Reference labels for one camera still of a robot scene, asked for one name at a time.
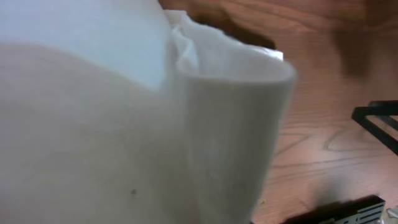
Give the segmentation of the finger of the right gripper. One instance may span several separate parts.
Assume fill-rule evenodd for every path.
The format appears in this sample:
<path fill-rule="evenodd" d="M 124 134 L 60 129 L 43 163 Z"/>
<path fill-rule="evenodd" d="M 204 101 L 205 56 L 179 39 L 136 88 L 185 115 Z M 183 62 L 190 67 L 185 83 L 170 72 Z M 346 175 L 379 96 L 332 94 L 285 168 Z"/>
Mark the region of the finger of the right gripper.
<path fill-rule="evenodd" d="M 397 155 L 397 100 L 355 107 L 351 119 Z"/>

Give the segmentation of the white Mr Robot t-shirt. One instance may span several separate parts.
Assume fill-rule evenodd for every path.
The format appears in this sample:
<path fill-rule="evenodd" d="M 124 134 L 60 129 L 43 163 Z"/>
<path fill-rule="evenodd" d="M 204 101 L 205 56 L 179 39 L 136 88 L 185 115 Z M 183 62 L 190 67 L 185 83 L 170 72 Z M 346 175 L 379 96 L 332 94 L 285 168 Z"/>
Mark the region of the white Mr Robot t-shirt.
<path fill-rule="evenodd" d="M 2 1 L 1 222 L 249 223 L 296 79 L 157 1 Z"/>

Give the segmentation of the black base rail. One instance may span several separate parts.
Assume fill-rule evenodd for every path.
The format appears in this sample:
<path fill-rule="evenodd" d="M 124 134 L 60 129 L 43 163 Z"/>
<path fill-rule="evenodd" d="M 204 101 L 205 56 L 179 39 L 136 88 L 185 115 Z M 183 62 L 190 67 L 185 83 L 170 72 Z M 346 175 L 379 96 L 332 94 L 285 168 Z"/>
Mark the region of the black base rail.
<path fill-rule="evenodd" d="M 335 202 L 317 207 L 311 212 L 290 217 L 282 224 L 368 224 L 377 223 L 386 201 L 377 195 L 356 200 Z"/>

